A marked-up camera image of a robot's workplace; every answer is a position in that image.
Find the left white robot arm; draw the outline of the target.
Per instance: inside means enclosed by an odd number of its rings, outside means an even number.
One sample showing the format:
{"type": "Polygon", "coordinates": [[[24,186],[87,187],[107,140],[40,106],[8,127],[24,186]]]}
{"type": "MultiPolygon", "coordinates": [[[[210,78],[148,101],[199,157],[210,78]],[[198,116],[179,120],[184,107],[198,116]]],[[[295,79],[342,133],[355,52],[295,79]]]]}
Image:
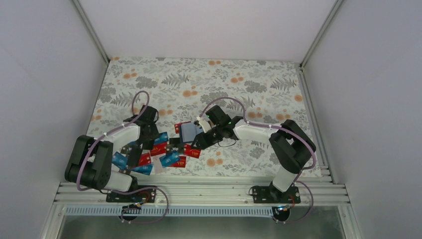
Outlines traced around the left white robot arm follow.
{"type": "Polygon", "coordinates": [[[131,167],[137,165],[143,149],[151,150],[159,137],[157,121],[157,109],[143,106],[138,115],[125,119],[121,126],[98,138],[79,136],[65,169],[65,179],[76,183],[81,191],[111,190],[127,202],[135,200],[139,190],[135,178],[114,171],[112,159],[120,149],[130,145],[127,162],[131,167]]]}

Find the blue leather card holder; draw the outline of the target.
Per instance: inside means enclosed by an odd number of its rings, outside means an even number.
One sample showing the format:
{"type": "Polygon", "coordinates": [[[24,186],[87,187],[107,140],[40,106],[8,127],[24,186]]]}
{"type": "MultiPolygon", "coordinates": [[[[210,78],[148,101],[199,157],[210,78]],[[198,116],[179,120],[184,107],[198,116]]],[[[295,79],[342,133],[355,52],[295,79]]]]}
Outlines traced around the blue leather card holder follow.
{"type": "Polygon", "coordinates": [[[193,142],[196,135],[203,132],[203,129],[193,122],[183,123],[179,126],[179,135],[182,143],[193,142]]]}

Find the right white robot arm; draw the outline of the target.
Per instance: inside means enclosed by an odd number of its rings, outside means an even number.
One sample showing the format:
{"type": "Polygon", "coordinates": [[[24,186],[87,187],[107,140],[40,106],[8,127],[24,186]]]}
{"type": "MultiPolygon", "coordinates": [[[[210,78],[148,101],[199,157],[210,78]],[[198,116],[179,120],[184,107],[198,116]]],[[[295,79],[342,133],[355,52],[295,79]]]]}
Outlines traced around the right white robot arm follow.
{"type": "Polygon", "coordinates": [[[241,116],[231,118],[219,106],[213,106],[206,116],[208,120],[198,117],[195,122],[203,132],[195,136],[192,149],[203,150],[225,138],[252,140],[272,147],[281,165],[269,190],[270,198],[276,203],[288,197],[288,189],[305,169],[307,162],[316,160],[316,146],[293,120],[276,125],[262,124],[241,116]]]}

